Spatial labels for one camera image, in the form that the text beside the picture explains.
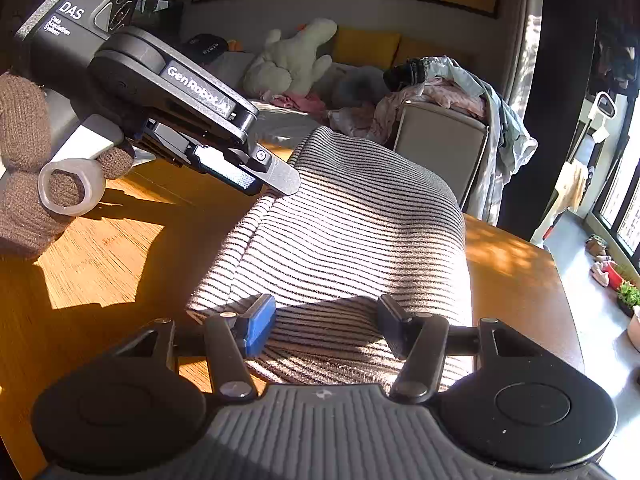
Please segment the striped knit garment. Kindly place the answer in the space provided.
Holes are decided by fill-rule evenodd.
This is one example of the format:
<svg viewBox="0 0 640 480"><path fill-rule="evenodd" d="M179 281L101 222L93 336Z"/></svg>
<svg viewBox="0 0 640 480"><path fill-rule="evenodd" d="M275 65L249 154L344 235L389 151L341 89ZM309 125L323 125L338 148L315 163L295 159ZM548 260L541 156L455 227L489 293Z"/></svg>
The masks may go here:
<svg viewBox="0 0 640 480"><path fill-rule="evenodd" d="M392 296L412 314L472 322L465 222L437 174L320 127L290 159L300 185L266 193L228 234L186 306L204 321L269 294L278 312L253 374L288 384L389 387L401 364L375 321Z"/></svg>

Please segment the black glass cabinet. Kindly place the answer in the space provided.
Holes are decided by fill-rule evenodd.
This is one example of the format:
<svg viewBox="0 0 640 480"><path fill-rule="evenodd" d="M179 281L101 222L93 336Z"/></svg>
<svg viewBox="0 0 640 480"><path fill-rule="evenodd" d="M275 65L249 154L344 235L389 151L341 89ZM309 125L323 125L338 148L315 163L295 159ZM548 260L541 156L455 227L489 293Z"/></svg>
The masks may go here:
<svg viewBox="0 0 640 480"><path fill-rule="evenodd" d="M176 28L181 9L178 0L137 0L132 24L149 30Z"/></svg>

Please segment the black cap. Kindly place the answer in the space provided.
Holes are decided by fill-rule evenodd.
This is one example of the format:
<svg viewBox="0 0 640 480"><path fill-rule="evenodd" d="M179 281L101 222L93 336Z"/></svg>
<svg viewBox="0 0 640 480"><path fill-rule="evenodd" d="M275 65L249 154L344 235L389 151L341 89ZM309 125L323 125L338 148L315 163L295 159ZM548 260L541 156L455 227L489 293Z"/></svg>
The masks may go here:
<svg viewBox="0 0 640 480"><path fill-rule="evenodd" d="M208 32L195 35L183 47L186 56L201 66L213 63L217 58L229 51L227 40Z"/></svg>

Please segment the white plush toy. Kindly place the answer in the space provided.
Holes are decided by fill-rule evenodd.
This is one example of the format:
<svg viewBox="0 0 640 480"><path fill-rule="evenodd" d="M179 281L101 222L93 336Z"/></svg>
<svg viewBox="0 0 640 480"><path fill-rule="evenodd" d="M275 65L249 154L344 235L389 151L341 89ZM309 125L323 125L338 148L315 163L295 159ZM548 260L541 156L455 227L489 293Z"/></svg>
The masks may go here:
<svg viewBox="0 0 640 480"><path fill-rule="evenodd" d="M318 49L336 32L337 24L329 18L315 18L290 38L283 39L280 29L270 30L262 52L243 76L244 93L251 98L262 98L266 93L308 96L332 65L332 58L318 56Z"/></svg>

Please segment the pink white blanket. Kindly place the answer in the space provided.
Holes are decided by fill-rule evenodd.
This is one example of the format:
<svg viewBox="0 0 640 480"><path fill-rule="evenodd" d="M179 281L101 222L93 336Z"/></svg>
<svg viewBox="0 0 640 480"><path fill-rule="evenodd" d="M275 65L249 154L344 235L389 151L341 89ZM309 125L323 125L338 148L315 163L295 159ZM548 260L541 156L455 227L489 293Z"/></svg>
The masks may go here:
<svg viewBox="0 0 640 480"><path fill-rule="evenodd" d="M352 138L385 144L392 136L401 104L399 96L393 94L392 96L384 96L375 106L365 102L357 107L328 110L326 118L334 131L344 133Z"/></svg>

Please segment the yellow cushion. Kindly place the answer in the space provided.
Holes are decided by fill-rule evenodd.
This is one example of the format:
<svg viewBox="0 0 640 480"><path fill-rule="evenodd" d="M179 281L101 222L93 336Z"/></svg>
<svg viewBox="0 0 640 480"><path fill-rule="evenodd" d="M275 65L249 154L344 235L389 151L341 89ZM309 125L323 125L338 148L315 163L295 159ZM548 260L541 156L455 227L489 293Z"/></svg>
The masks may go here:
<svg viewBox="0 0 640 480"><path fill-rule="evenodd" d="M331 56L335 63L387 70L392 65L400 40L399 32L340 27L333 39Z"/></svg>

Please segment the beige sofa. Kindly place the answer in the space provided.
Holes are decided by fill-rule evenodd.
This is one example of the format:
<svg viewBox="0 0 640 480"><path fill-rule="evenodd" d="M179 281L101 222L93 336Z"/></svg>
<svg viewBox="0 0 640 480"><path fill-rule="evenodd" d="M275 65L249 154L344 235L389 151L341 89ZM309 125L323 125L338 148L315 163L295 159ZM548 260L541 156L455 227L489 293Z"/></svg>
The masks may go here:
<svg viewBox="0 0 640 480"><path fill-rule="evenodd" d="M259 115L250 140L295 148L315 128L332 129L328 110L375 106L393 94L402 104L390 140L381 145L439 174L467 214L489 221L495 205L496 107L487 87L466 70L390 91L378 68L335 64L309 96L266 93L255 100Z"/></svg>

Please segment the small green plant pot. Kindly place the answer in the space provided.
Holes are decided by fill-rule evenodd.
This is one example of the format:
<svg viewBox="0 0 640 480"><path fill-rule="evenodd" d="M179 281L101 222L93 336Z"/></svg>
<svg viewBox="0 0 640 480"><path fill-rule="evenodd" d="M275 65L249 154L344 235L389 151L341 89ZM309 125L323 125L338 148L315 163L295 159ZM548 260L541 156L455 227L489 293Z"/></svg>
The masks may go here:
<svg viewBox="0 0 640 480"><path fill-rule="evenodd" d="M631 282L622 281L617 289L617 304L628 318L634 316L634 307L640 304L640 290Z"/></svg>

